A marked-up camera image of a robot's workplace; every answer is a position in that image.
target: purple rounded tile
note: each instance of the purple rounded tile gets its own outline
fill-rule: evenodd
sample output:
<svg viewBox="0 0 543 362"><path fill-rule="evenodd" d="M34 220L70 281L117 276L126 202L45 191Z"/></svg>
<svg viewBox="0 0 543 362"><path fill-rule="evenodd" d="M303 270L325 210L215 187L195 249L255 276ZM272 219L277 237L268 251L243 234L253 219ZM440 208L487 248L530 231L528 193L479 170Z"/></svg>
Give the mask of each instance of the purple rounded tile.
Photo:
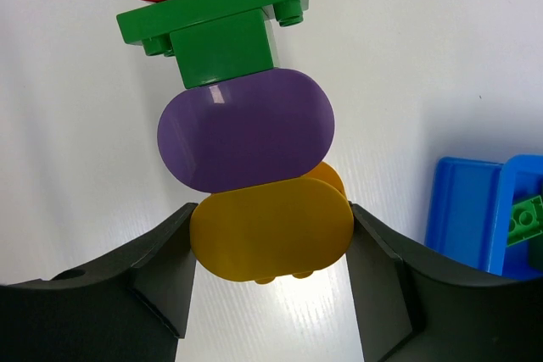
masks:
<svg viewBox="0 0 543 362"><path fill-rule="evenodd" d="M277 68L177 95L160 118L158 142L180 182L224 192L307 173L326 155L333 128L317 83Z"/></svg>

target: lego stud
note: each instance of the lego stud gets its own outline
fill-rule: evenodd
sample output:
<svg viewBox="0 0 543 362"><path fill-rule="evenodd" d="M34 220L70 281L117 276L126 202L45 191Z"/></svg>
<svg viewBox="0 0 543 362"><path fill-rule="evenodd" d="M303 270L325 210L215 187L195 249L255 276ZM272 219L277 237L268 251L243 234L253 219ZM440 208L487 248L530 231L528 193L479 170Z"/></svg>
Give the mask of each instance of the lego stud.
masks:
<svg viewBox="0 0 543 362"><path fill-rule="evenodd" d="M530 212L524 211L518 216L518 222L522 226L529 226L532 223L534 217Z"/></svg>
<svg viewBox="0 0 543 362"><path fill-rule="evenodd" d="M313 274L312 271L306 271L306 273L294 273L292 276L296 277L297 279L305 279Z"/></svg>
<svg viewBox="0 0 543 362"><path fill-rule="evenodd" d="M273 5L275 18L281 27L297 25L304 21L304 12L300 0L288 0Z"/></svg>

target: stacked blocks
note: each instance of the stacked blocks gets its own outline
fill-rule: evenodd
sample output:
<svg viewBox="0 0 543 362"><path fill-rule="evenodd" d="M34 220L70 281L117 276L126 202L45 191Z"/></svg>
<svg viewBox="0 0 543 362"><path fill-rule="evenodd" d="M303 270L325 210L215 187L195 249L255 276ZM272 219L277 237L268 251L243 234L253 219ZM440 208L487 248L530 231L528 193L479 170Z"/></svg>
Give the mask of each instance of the stacked blocks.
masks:
<svg viewBox="0 0 543 362"><path fill-rule="evenodd" d="M322 162L333 111L307 75L279 68L271 19L303 21L309 0L148 0L117 16L127 44L175 56L187 90L166 106L159 151L183 184L200 263L230 281L309 276L347 250L350 205Z"/></svg>

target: blue container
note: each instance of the blue container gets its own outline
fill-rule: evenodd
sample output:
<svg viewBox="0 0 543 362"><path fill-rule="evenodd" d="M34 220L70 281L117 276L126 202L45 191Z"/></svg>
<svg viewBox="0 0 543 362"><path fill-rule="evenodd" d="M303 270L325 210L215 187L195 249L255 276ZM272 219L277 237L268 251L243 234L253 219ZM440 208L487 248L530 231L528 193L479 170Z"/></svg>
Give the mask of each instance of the blue container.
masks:
<svg viewBox="0 0 543 362"><path fill-rule="evenodd" d="M505 164L441 159L426 245L496 275L516 280L543 276L528 265L528 241L507 248L512 205L540 195L542 189L543 156L516 156Z"/></svg>

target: yellow rounded tile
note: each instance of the yellow rounded tile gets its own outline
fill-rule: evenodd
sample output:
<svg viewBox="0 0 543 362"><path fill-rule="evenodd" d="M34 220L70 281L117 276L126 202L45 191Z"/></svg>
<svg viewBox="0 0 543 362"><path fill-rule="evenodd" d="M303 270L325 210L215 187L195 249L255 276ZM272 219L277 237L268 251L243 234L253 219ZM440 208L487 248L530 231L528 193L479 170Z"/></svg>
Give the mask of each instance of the yellow rounded tile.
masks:
<svg viewBox="0 0 543 362"><path fill-rule="evenodd" d="M347 199L309 177L213 194L190 222L196 259L230 281L324 269L346 252L352 233Z"/></svg>
<svg viewBox="0 0 543 362"><path fill-rule="evenodd" d="M332 166L330 166L330 164L326 164L322 161L309 173L303 175L303 177L316 178L317 180L324 181L341 192L341 195L346 197L343 182L341 181L339 174L332 168Z"/></svg>

